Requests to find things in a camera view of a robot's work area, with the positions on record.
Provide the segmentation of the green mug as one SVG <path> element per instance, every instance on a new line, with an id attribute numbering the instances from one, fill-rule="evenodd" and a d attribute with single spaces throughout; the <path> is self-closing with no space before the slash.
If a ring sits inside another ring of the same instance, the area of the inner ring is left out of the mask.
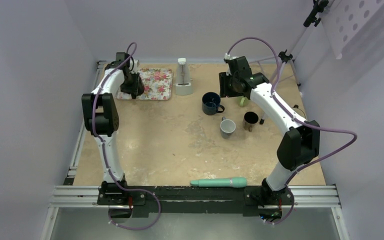
<path id="1" fill-rule="evenodd" d="M 238 105 L 243 108 L 249 104 L 250 100 L 247 97 L 240 97 L 238 100 Z"/>

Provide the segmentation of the dark blue mug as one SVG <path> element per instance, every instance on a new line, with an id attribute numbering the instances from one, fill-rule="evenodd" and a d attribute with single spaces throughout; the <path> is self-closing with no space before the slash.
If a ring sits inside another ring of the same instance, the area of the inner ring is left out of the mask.
<path id="1" fill-rule="evenodd" d="M 202 111 L 209 116 L 223 113 L 225 107 L 221 105 L 221 97 L 215 92 L 207 92 L 202 96 Z"/>

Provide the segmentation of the brown mug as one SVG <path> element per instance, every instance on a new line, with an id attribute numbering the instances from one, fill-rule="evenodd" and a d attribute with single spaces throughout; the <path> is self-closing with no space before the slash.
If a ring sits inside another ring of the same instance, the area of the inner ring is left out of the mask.
<path id="1" fill-rule="evenodd" d="M 253 112 L 248 111 L 243 116 L 242 127 L 249 132 L 253 131 L 253 127 L 259 122 L 259 116 Z"/>

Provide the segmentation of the grey mug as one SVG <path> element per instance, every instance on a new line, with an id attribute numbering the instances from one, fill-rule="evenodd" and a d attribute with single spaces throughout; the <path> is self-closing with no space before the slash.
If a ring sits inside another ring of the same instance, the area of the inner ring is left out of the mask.
<path id="1" fill-rule="evenodd" d="M 222 117 L 220 125 L 220 134 L 223 139 L 228 139 L 236 130 L 236 124 L 233 120 Z"/>

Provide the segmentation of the cream mug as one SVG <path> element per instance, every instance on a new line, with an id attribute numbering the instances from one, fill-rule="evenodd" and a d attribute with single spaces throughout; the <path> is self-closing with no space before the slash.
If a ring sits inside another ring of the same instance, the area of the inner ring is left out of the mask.
<path id="1" fill-rule="evenodd" d="M 293 109 L 296 113 L 298 113 L 300 116 L 302 116 L 303 118 L 305 118 L 305 119 L 307 118 L 305 111 L 302 110 L 302 109 L 299 107 L 299 105 L 295 104 L 295 105 L 292 107 L 292 109 Z"/>

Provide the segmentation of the teal cylindrical tool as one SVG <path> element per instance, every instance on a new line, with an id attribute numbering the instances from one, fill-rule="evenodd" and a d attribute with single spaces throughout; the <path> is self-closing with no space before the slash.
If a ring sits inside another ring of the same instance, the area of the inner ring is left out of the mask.
<path id="1" fill-rule="evenodd" d="M 201 188 L 244 188 L 247 186 L 245 177 L 208 178 L 191 180 L 190 185 Z"/>

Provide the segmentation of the perforated music stand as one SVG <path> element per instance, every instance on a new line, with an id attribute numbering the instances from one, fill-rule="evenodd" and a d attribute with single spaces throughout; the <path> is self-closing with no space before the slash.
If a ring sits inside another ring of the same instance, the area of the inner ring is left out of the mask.
<path id="1" fill-rule="evenodd" d="M 384 122 L 384 0 L 332 0 L 319 26 L 311 5 L 272 13 L 259 37 L 295 57 L 307 116 L 326 126 Z"/>

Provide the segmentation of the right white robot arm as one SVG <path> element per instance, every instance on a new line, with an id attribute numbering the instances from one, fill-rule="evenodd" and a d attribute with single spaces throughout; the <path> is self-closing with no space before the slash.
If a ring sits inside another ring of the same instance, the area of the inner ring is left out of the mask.
<path id="1" fill-rule="evenodd" d="M 293 172 L 319 155 L 319 124 L 315 120 L 307 121 L 286 106 L 267 77 L 252 72 L 246 57 L 227 54 L 224 62 L 228 70 L 219 74 L 219 95 L 222 98 L 246 97 L 259 106 L 282 133 L 276 152 L 278 162 L 261 183 L 262 200 L 272 204 L 286 190 Z"/>

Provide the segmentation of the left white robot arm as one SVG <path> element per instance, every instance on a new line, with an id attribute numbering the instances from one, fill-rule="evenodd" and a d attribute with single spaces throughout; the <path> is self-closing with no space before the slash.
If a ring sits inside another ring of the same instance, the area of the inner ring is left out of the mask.
<path id="1" fill-rule="evenodd" d="M 104 69 L 103 79 L 98 86 L 81 97 L 84 125 L 97 143 L 103 167 L 99 198 L 110 199 L 122 205 L 132 198 L 132 192 L 127 189 L 125 172 L 116 147 L 120 125 L 115 104 L 118 92 L 125 93 L 132 99 L 144 93 L 139 62 L 127 52 L 116 53 L 115 61 Z"/>

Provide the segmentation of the floral tray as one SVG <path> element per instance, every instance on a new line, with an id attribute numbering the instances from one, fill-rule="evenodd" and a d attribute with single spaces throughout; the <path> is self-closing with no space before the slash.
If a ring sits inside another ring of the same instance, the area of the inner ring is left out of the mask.
<path id="1" fill-rule="evenodd" d="M 173 71 L 170 68 L 141 68 L 137 72 L 142 79 L 144 92 L 135 100 L 166 101 L 172 95 Z"/>

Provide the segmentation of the white metronome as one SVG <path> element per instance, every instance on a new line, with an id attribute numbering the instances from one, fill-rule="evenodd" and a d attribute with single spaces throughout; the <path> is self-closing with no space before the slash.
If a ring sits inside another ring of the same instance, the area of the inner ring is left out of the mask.
<path id="1" fill-rule="evenodd" d="M 186 58 L 177 59 L 177 71 L 175 80 L 175 94 L 178 96 L 188 96 L 193 94 L 190 68 Z"/>

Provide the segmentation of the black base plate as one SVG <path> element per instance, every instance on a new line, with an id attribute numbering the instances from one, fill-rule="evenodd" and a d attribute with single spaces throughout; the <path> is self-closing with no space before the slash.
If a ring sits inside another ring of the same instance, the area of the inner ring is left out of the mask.
<path id="1" fill-rule="evenodd" d="M 151 213 L 240 214 L 244 217 L 280 219 L 293 203 L 292 194 L 274 194 L 260 185 L 242 188 L 196 186 L 129 186 L 127 190 L 111 183 L 98 188 L 97 205 L 130 211 L 133 218 Z"/>

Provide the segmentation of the aluminium frame rail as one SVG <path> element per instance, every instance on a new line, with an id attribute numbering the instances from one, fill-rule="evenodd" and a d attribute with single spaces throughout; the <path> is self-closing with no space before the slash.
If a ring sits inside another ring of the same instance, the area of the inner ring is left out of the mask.
<path id="1" fill-rule="evenodd" d="M 117 147 L 130 185 L 188 185 L 190 180 L 244 176 L 258 185 L 275 166 L 280 133 L 268 120 L 254 132 L 241 128 L 254 104 L 239 107 L 223 99 L 225 116 L 237 130 L 230 139 L 219 133 L 222 115 L 206 116 L 201 97 L 218 91 L 218 73 L 225 64 L 191 64 L 194 93 L 170 99 L 117 100 L 120 128 Z M 51 240 L 344 240 L 348 239 L 336 187 L 326 185 L 322 169 L 292 181 L 295 209 L 278 225 L 241 214 L 163 213 L 150 229 L 130 231 L 108 221 L 108 207 L 99 206 L 102 179 L 99 151 L 84 131 L 74 150 L 73 185 L 52 194 L 42 237 Z"/>

